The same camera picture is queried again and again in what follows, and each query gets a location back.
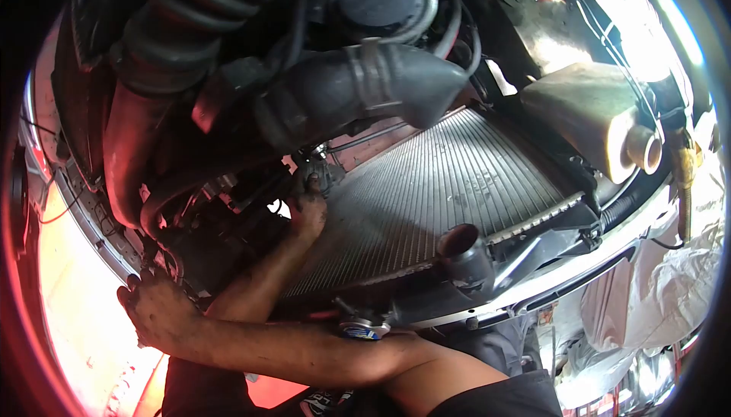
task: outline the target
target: black shirt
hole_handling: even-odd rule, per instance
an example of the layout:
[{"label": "black shirt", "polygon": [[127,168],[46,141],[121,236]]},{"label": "black shirt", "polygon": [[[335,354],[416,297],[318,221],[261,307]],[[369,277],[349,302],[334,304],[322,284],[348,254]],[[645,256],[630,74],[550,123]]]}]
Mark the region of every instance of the black shirt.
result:
[{"label": "black shirt", "polygon": [[[371,417],[403,414],[377,390],[326,392],[310,388],[274,409],[263,409],[251,402],[243,374],[179,358],[169,360],[162,403],[163,417]],[[454,395],[429,412],[429,417],[452,415],[532,417],[561,416],[562,412],[551,377],[545,369],[541,369]]]}]

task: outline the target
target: mechanic's hand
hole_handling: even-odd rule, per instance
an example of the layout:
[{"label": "mechanic's hand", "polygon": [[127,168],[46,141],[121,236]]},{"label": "mechanic's hand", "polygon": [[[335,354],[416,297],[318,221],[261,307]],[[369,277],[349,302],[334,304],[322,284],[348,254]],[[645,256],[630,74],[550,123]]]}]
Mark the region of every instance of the mechanic's hand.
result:
[{"label": "mechanic's hand", "polygon": [[196,334],[203,315],[188,299],[183,289],[169,276],[148,269],[127,277],[127,286],[117,289],[117,298],[137,329],[140,341],[165,353],[182,349]]},{"label": "mechanic's hand", "polygon": [[327,218],[327,205],[320,193],[316,173],[307,177],[304,193],[297,199],[289,199],[287,205],[292,216],[292,231],[310,241],[317,239]]}]

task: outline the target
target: electrical cable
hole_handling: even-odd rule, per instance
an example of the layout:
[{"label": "electrical cable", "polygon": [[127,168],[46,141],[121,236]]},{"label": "electrical cable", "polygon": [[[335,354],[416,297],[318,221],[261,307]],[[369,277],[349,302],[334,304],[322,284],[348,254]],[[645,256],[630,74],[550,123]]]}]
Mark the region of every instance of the electrical cable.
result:
[{"label": "electrical cable", "polygon": [[650,241],[654,242],[655,244],[657,244],[661,248],[665,248],[665,249],[669,249],[669,250],[680,250],[680,249],[683,248],[683,246],[685,246],[682,242],[680,244],[673,245],[673,246],[667,245],[664,242],[662,242],[662,241],[660,241],[659,239],[656,239],[656,238],[650,238]]},{"label": "electrical cable", "polygon": [[71,207],[74,205],[74,203],[76,203],[78,201],[80,196],[81,196],[81,193],[77,193],[76,196],[74,196],[74,199],[71,201],[71,203],[69,203],[69,205],[66,207],[66,209],[62,213],[57,215],[55,218],[49,219],[48,221],[39,221],[39,223],[41,223],[43,225],[47,225],[51,222],[58,221],[61,217],[63,217],[64,214],[66,214],[71,209]]},{"label": "electrical cable", "polygon": [[33,126],[33,127],[35,127],[36,129],[39,129],[39,130],[43,130],[44,132],[50,133],[50,134],[52,134],[52,135],[53,135],[54,137],[56,136],[56,132],[55,132],[55,131],[53,131],[53,130],[50,130],[50,129],[46,129],[46,128],[45,128],[44,126],[42,126],[42,125],[39,125],[39,124],[36,124],[36,123],[35,123],[35,122],[33,122],[32,120],[26,119],[26,118],[24,118],[23,116],[20,116],[20,118],[21,118],[21,120],[22,120],[23,122],[25,122],[25,123],[29,124],[30,126]]},{"label": "electrical cable", "polygon": [[[647,114],[650,115],[650,118],[652,119],[652,121],[655,125],[655,129],[657,130],[657,133],[660,136],[660,141],[664,144],[665,143],[665,133],[663,132],[662,126],[660,125],[658,118],[655,116],[655,113],[653,113],[653,109],[650,106],[650,102],[647,100],[647,96],[645,95],[642,87],[640,87],[640,84],[637,82],[635,77],[632,75],[632,72],[629,69],[629,64],[626,63],[626,60],[624,59],[624,57],[622,57],[622,55],[619,53],[617,48],[614,46],[614,43],[612,43],[612,41],[609,39],[607,32],[602,28],[601,25],[599,25],[599,20],[597,20],[597,16],[591,10],[588,3],[585,0],[577,0],[576,4],[578,5],[578,9],[581,13],[584,23],[587,25],[587,27],[589,27],[591,32],[599,40],[599,42],[602,44],[602,46],[604,46],[604,48],[607,49],[607,53],[614,60],[614,63],[617,65],[617,67],[619,67],[620,71],[622,72],[622,75],[624,75],[625,79],[627,80],[627,83],[629,83],[629,86],[635,92],[635,96],[637,97],[637,99],[641,103],[644,103],[645,107],[647,108],[646,112],[647,112]],[[602,35],[604,38],[600,37],[599,33],[590,24],[589,18],[587,17],[586,12],[584,11],[585,8],[586,8],[586,11],[589,12],[591,19],[594,21],[594,23],[597,25],[597,27],[602,32]]]},{"label": "electrical cable", "polygon": [[434,56],[440,59],[446,59],[450,55],[461,26],[462,0],[452,0],[452,17],[449,24],[447,24],[447,29],[444,31],[442,39],[432,49]]},{"label": "electrical cable", "polygon": [[629,177],[627,178],[627,180],[626,180],[626,181],[624,181],[624,184],[622,184],[622,186],[621,186],[621,187],[619,188],[619,190],[617,191],[617,193],[615,193],[614,195],[612,195],[612,198],[610,198],[610,199],[608,199],[608,200],[607,200],[606,202],[604,202],[604,203],[603,203],[603,204],[602,204],[602,205],[601,205],[601,206],[599,207],[599,210],[600,210],[600,211],[604,211],[604,210],[606,210],[606,209],[607,209],[608,207],[610,207],[610,206],[611,206],[611,205],[612,205],[612,204],[613,204],[614,202],[616,202],[616,201],[617,201],[617,200],[619,199],[619,197],[621,197],[621,196],[622,196],[622,194],[623,194],[624,192],[626,192],[626,190],[627,190],[627,188],[629,187],[629,185],[630,185],[630,184],[632,184],[632,182],[634,182],[634,181],[635,181],[635,178],[636,178],[636,177],[637,177],[637,175],[639,175],[639,174],[640,174],[640,167],[638,166],[638,167],[636,167],[636,168],[635,168],[635,171],[634,171],[634,172],[632,172],[632,174],[631,174],[631,175],[629,175]]}]

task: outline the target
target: coolant tank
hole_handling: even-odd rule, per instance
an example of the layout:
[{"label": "coolant tank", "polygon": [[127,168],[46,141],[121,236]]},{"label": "coolant tank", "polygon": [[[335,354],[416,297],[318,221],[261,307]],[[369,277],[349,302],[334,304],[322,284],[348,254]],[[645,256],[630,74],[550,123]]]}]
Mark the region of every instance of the coolant tank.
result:
[{"label": "coolant tank", "polygon": [[616,65],[569,65],[530,84],[520,100],[615,184],[638,165],[648,174],[659,166],[662,144],[640,123],[635,92]]}]

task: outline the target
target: white tarp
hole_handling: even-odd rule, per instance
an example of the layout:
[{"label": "white tarp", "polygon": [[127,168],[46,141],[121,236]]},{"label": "white tarp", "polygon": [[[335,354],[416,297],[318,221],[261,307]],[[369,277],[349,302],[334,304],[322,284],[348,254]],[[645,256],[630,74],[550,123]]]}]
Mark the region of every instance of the white tarp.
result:
[{"label": "white tarp", "polygon": [[568,362],[556,378],[555,394],[563,409],[575,409],[601,398],[632,366],[637,355],[633,349],[612,349],[597,352],[585,337],[568,350]]},{"label": "white tarp", "polygon": [[[649,239],[632,261],[587,286],[581,300],[586,339],[599,352],[652,349],[670,345],[699,326],[708,311],[721,260],[724,187],[717,156],[706,153],[692,188],[692,239],[666,250]],[[658,223],[648,236],[674,245],[677,216]]]}]

